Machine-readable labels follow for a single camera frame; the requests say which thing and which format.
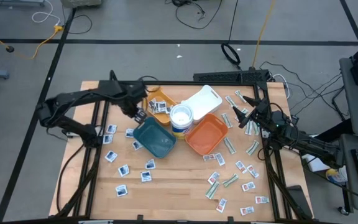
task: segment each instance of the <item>wooden tabletop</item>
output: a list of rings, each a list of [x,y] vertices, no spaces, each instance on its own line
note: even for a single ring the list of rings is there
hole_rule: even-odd
[[[82,83],[81,89],[97,88],[97,86],[97,81],[87,81]],[[201,87],[162,86],[162,91],[179,103],[181,100],[185,100],[195,94]],[[234,112],[224,99],[225,96],[230,95],[240,109],[247,108],[251,110],[252,107],[249,104],[243,104],[234,94],[234,91],[240,90],[243,95],[254,97],[253,89],[248,86],[212,87],[223,99],[222,105],[214,114],[222,119],[221,114],[227,113],[234,125],[233,128],[229,129],[227,137],[232,141],[237,152],[231,155],[223,142],[220,142],[213,151],[213,153],[220,152],[226,164],[219,166],[217,161],[205,162],[202,156],[197,154],[185,141],[178,140],[175,147],[165,158],[155,159],[156,169],[151,170],[152,181],[142,183],[140,173],[145,171],[145,163],[152,159],[153,155],[145,148],[138,151],[134,150],[132,147],[134,139],[126,138],[125,130],[127,128],[136,128],[137,123],[123,115],[117,106],[110,106],[107,124],[116,124],[117,132],[114,134],[113,142],[102,147],[102,158],[99,163],[91,218],[135,220],[137,215],[143,215],[145,220],[224,221],[227,220],[228,216],[233,216],[235,221],[258,220],[267,222],[274,220],[271,203],[255,203],[255,196],[267,196],[270,198],[265,162],[257,158],[257,150],[261,148],[262,144],[259,145],[253,155],[249,156],[245,153],[254,140],[261,143],[261,138],[254,135],[248,136],[244,134],[245,129],[237,127]],[[287,98],[282,83],[268,83],[268,93],[270,101],[279,104],[284,112],[289,115]],[[90,123],[93,106],[94,104],[78,106],[75,110],[74,120],[81,123]],[[101,114],[102,109],[99,111],[98,123],[101,121]],[[79,138],[69,139],[62,166],[81,144],[82,142]],[[117,159],[112,163],[104,158],[110,150],[118,154]],[[78,186],[84,151],[83,149],[67,165],[62,179],[60,207],[64,206],[64,203],[70,199]],[[287,186],[301,185],[311,207],[299,155],[286,149],[281,150],[280,153]],[[238,160],[241,160],[246,166],[252,164],[260,176],[255,179],[249,172],[241,174],[235,165]],[[125,177],[121,177],[117,168],[125,164],[129,166],[130,173]],[[233,174],[237,174],[239,180],[227,188],[221,184],[213,199],[209,200],[205,196],[210,187],[207,179],[214,171],[220,173],[220,183],[229,179]],[[250,181],[255,183],[256,189],[243,192],[241,185]],[[121,184],[127,185],[128,195],[117,197],[115,188]],[[282,196],[277,188],[276,192],[280,216],[284,218]],[[88,190],[85,190],[80,214],[84,214],[87,196]],[[223,213],[216,211],[221,198],[227,200]],[[55,200],[56,196],[53,197],[50,208],[51,215],[57,212]],[[240,208],[249,206],[253,206],[255,212],[241,216]]]

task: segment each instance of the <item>chair wheel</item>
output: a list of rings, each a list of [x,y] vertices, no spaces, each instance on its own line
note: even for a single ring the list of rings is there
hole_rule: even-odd
[[[345,215],[345,216],[348,216],[348,215],[349,215],[349,212],[347,212],[344,207],[339,207],[339,208],[338,208],[338,211],[339,211],[342,215]]]

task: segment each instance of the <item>yellow container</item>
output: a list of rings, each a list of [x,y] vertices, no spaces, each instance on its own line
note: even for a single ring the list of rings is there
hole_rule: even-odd
[[[149,102],[155,99],[157,101],[165,101],[167,103],[167,107],[170,106],[175,106],[176,103],[169,98],[169,96],[167,96],[163,91],[162,88],[160,87],[157,91],[150,93],[147,96],[147,104],[149,104]],[[147,111],[155,118],[157,119],[157,121],[159,121],[161,124],[163,125],[169,125],[170,124],[170,117],[169,114],[153,114],[152,113],[152,109],[150,107],[147,108]]]

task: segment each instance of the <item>plastic cup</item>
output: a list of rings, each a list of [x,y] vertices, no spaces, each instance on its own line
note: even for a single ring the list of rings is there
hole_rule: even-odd
[[[172,134],[177,139],[184,139],[193,124],[193,111],[188,105],[179,104],[170,113]]]

